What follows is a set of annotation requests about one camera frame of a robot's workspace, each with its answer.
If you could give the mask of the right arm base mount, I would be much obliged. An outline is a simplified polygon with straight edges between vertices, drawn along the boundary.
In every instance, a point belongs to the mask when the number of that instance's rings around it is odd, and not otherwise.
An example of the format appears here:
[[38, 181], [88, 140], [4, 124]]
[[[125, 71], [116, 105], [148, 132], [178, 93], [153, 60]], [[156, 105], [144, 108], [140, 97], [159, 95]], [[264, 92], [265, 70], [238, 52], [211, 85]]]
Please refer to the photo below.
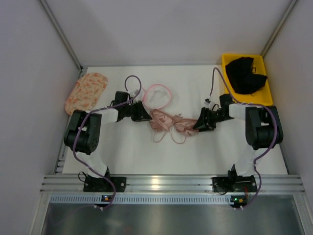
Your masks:
[[253, 176], [239, 176], [236, 179], [229, 177], [213, 177], [213, 191], [215, 193], [225, 195], [231, 192], [256, 192], [257, 185]]

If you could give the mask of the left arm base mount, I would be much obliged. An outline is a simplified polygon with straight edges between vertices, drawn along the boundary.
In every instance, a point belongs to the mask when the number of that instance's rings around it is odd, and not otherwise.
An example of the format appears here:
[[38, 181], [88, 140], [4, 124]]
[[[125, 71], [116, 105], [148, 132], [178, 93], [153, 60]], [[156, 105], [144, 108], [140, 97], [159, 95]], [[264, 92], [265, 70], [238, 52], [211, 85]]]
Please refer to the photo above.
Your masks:
[[[109, 180], [115, 186], [116, 192], [124, 192], [126, 177], [110, 177]], [[83, 192], [114, 192], [113, 186], [103, 178], [87, 176], [84, 182]]]

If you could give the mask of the pink satin bra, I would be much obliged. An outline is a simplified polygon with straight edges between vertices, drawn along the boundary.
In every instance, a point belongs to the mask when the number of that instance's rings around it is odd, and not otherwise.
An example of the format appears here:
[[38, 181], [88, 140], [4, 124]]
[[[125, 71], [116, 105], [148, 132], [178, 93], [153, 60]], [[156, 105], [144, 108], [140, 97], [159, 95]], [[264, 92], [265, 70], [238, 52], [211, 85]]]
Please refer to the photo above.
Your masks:
[[150, 111], [152, 119], [149, 125], [153, 130], [152, 141], [154, 143], [161, 142], [169, 133], [172, 141], [176, 144], [184, 144], [187, 137], [195, 136], [199, 130], [193, 129], [197, 120], [185, 118], [182, 114], [172, 115], [160, 109]]

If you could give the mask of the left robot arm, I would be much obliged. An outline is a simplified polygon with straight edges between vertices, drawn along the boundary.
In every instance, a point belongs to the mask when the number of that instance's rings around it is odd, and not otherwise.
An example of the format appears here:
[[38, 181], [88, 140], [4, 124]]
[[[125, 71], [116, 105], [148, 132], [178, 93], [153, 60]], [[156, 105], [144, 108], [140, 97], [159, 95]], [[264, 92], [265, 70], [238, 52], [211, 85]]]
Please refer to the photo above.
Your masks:
[[114, 100], [107, 108], [97, 111], [76, 109], [67, 127], [64, 144], [69, 147], [75, 160], [85, 166], [88, 175], [103, 180], [110, 179], [110, 170], [100, 155], [95, 154], [100, 143], [100, 132], [103, 124], [115, 123], [123, 118], [131, 118], [133, 122], [151, 121], [152, 117], [145, 110], [142, 101], [128, 92], [117, 91]]

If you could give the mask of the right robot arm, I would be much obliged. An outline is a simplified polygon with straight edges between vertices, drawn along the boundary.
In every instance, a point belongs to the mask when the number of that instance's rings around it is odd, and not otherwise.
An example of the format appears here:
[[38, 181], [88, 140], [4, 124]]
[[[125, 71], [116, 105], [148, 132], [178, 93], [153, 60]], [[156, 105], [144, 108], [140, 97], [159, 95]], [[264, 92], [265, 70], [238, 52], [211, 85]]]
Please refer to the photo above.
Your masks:
[[220, 96], [220, 108], [201, 109], [194, 130], [213, 131], [219, 122], [240, 119], [245, 122], [247, 146], [243, 155], [228, 172], [230, 180], [254, 175], [258, 161], [283, 140], [283, 130], [275, 106], [242, 104], [230, 94]]

